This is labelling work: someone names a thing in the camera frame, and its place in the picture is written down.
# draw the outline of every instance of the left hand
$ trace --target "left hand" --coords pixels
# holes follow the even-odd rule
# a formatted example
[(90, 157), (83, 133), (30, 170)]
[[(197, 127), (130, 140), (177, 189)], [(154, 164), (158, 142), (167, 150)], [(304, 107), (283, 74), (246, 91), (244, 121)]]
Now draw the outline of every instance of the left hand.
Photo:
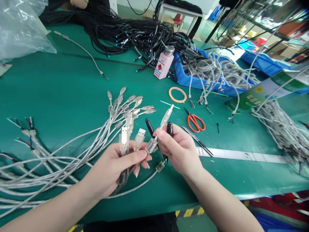
[[(140, 150), (121, 157), (118, 143), (111, 144), (101, 155), (98, 161), (82, 179), (93, 197), (101, 200), (108, 197), (117, 188), (117, 179), (121, 172), (132, 165), (141, 163), (145, 169), (149, 168), (147, 161), (152, 157), (144, 150), (147, 143), (143, 143)], [(133, 151), (134, 141), (130, 141), (129, 148)], [(140, 171), (138, 165), (133, 174), (137, 177)]]

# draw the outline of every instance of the clear plastic bag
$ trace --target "clear plastic bag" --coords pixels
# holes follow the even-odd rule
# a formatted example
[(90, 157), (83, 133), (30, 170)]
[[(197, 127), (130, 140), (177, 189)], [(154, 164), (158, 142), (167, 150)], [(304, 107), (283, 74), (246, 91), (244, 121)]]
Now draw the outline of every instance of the clear plastic bag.
[(45, 7), (48, 6), (48, 0), (28, 0), (31, 8), (34, 10), (37, 16), (40, 16)]
[(1, 0), (0, 63), (37, 51), (57, 53), (29, 0)]

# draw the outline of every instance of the pink bottle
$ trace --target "pink bottle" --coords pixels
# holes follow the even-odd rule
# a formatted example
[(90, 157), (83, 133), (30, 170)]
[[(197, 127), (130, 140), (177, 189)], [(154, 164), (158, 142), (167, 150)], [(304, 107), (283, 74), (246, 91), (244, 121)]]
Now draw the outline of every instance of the pink bottle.
[(159, 79), (166, 77), (168, 70), (173, 62), (173, 53), (175, 48), (173, 46), (166, 46), (165, 51), (160, 54), (157, 66), (154, 70), (154, 75)]

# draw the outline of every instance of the red chair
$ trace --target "red chair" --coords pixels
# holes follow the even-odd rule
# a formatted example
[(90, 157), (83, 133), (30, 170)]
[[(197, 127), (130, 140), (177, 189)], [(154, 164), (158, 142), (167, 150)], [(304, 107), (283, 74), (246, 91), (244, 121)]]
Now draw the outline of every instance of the red chair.
[(254, 44), (258, 47), (260, 45), (263, 45), (267, 42), (267, 39), (266, 38), (258, 38), (256, 41), (254, 41)]
[(176, 14), (174, 18), (174, 24), (177, 25), (177, 27), (181, 24), (181, 21), (183, 20), (183, 17), (181, 14)]

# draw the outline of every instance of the green table surface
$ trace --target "green table surface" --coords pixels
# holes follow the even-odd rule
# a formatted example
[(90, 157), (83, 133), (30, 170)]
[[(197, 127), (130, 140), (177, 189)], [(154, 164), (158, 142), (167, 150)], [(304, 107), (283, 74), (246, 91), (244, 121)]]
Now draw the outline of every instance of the green table surface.
[[(11, 62), (13, 67), (0, 79), (1, 151), (11, 152), (22, 160), (33, 158), (25, 146), (14, 141), (16, 137), (24, 136), (19, 128), (5, 119), (6, 117), (22, 120), (24, 117), (33, 116), (39, 138), (50, 151), (53, 151), (76, 136), (103, 125), (109, 115), (107, 91), (110, 90), (116, 97), (123, 86), (127, 86), (124, 100), (133, 94), (142, 95), (142, 106), (154, 105), (157, 110), (154, 114), (142, 115), (136, 120), (133, 135), (139, 128), (146, 129), (146, 117), (154, 127), (159, 126), (168, 108), (159, 100), (173, 103), (168, 96), (168, 90), (177, 86), (175, 82), (168, 78), (159, 81), (150, 68), (136, 73), (137, 66), (144, 64), (141, 61), (133, 62), (137, 57), (135, 51), (127, 51), (109, 59), (99, 54), (94, 51), (88, 35), (79, 26), (67, 25), (52, 29), (84, 46), (95, 57), (98, 66), (109, 80), (102, 78), (91, 58), (79, 47), (55, 34), (49, 35), (58, 54), (38, 52), (14, 59)], [(188, 95), (188, 87), (179, 87)], [(200, 94), (201, 90), (192, 89), (193, 99), (198, 99)], [(228, 99), (209, 95), (209, 107), (214, 115), (210, 115), (205, 106), (198, 104), (195, 104), (195, 109), (190, 109), (189, 101), (184, 104), (174, 103), (180, 109), (174, 108), (170, 121), (179, 126), (186, 126), (187, 115), (184, 107), (187, 107), (191, 113), (204, 120), (206, 130), (197, 136), (208, 147), (280, 155), (271, 136), (255, 117), (242, 113), (235, 116), (235, 124), (227, 121), (231, 111), (226, 108), (224, 102)], [(306, 105), (295, 110), (293, 106), (296, 101), (306, 102)], [(308, 95), (285, 99), (283, 105), (284, 102), (287, 102), (285, 108), (291, 112), (295, 120), (304, 118), (308, 113)], [(220, 134), (217, 133), (216, 123), (220, 125)], [(75, 141), (58, 155), (77, 156), (78, 152), (91, 144), (94, 136)], [(145, 141), (149, 139), (150, 135), (147, 133)], [(123, 190), (137, 186), (155, 171), (162, 157), (159, 153), (153, 157), (150, 169), (141, 170), (138, 178), (130, 176)], [(296, 174), (287, 164), (208, 157), (201, 157), (201, 161), (204, 168), (239, 199), (309, 189), (309, 181)], [(0, 159), (0, 163), (3, 165), (5, 161)], [(83, 167), (74, 175), (82, 178), (88, 170), (87, 167)], [(38, 172), (46, 173), (44, 168)], [(63, 190), (54, 188), (40, 194), (34, 200), (49, 199)], [(196, 197), (184, 179), (168, 164), (161, 173), (135, 192), (116, 199), (102, 200), (80, 223), (137, 218), (185, 209), (197, 204)], [(24, 212), (26, 210), (20, 209), (1, 218), (0, 226)]]

